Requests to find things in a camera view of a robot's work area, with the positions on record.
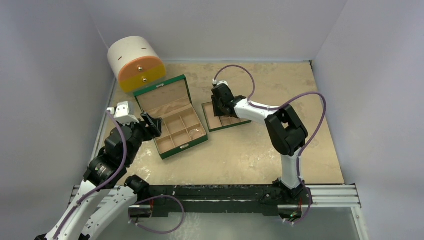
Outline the green jewelry tray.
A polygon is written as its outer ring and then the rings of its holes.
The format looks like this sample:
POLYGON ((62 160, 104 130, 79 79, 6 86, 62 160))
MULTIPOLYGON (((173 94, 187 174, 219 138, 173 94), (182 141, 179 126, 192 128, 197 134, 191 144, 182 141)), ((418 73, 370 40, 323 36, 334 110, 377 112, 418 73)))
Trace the green jewelry tray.
POLYGON ((233 128, 252 121, 247 119, 240 119, 230 116, 215 116, 212 102, 202 104, 203 113, 206 119, 207 129, 209 132, 216 132, 228 128, 233 128))

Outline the green jewelry box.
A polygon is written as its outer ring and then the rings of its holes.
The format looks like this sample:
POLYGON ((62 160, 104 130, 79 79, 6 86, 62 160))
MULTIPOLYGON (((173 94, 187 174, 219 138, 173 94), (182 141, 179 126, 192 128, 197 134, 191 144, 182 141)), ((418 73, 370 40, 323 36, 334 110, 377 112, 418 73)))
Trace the green jewelry box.
POLYGON ((133 96, 143 113, 162 118, 162 135, 154 139, 162 160, 208 140, 184 74, 138 90, 133 96))

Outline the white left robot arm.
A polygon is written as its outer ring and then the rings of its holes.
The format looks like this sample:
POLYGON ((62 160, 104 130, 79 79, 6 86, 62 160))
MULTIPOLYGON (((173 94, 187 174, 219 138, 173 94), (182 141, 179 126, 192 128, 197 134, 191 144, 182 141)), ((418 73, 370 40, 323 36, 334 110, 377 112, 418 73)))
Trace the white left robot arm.
POLYGON ((162 135, 163 119, 148 113, 136 118, 112 108, 106 114, 115 127, 89 163, 78 192, 63 216, 48 233, 36 236, 37 240, 95 240, 119 212, 134 203, 142 205, 148 201, 150 185, 132 175, 111 200, 100 206, 127 173, 142 143, 162 135))

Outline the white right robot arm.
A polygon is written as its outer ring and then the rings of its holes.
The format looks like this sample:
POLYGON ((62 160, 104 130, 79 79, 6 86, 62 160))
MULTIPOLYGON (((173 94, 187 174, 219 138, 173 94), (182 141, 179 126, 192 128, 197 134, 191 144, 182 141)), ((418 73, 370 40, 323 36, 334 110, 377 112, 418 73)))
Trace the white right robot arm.
POLYGON ((249 102, 244 96, 234 96, 226 81, 214 81, 211 89, 216 117, 249 120, 266 127, 272 146, 280 154, 284 187, 280 196, 288 204, 300 198, 303 183, 300 153, 306 144, 308 131, 291 105, 283 108, 249 102))

